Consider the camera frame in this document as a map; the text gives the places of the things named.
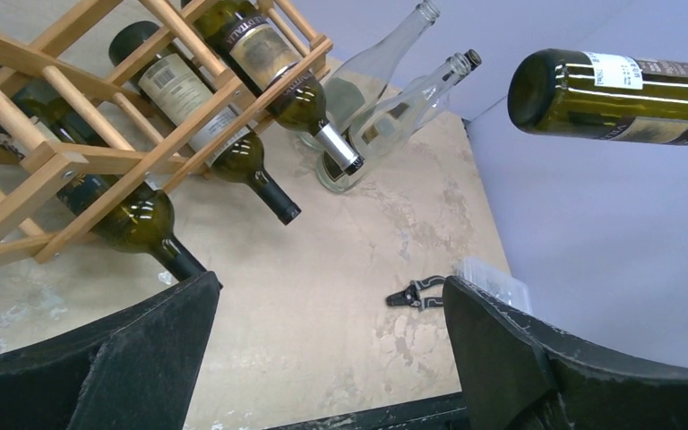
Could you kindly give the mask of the olive green wine bottle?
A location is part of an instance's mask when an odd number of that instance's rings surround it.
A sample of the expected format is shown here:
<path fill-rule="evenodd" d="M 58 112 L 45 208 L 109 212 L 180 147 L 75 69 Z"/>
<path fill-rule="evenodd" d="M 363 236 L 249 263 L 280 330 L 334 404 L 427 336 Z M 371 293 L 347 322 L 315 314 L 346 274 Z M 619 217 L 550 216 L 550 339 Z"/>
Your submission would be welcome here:
<path fill-rule="evenodd" d="M 255 96 L 262 95 L 302 60 L 249 1 L 218 1 L 193 25 L 206 45 Z M 363 157 L 329 121 L 323 86 L 312 71 L 291 81 L 266 110 L 284 128 L 313 136 L 334 167 L 347 175 L 363 167 Z"/>

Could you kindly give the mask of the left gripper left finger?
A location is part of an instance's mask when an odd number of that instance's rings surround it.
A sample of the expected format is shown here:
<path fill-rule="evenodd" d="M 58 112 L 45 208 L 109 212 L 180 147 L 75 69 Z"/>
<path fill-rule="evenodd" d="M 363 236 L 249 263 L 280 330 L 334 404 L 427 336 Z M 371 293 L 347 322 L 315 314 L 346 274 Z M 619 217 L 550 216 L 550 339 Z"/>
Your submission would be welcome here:
<path fill-rule="evenodd" d="M 0 429 L 180 429 L 221 285 L 208 271 L 0 354 Z"/>

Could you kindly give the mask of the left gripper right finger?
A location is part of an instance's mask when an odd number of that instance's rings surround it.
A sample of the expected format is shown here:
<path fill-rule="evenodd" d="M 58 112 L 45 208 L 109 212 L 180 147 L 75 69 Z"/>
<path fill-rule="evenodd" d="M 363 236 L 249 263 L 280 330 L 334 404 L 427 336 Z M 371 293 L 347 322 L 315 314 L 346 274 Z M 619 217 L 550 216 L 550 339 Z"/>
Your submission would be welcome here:
<path fill-rule="evenodd" d="M 474 429 L 688 429 L 688 367 L 579 338 L 457 276 L 443 312 Z"/>

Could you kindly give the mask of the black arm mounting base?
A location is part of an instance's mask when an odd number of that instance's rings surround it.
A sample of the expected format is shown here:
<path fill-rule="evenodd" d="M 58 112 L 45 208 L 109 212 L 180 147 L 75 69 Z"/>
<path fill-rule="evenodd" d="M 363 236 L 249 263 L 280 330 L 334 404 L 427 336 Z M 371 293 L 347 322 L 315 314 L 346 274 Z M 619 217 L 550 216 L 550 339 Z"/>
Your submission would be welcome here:
<path fill-rule="evenodd" d="M 412 400 L 380 408 L 322 417 L 271 430 L 459 430 L 470 429 L 467 405 L 461 392 Z"/>

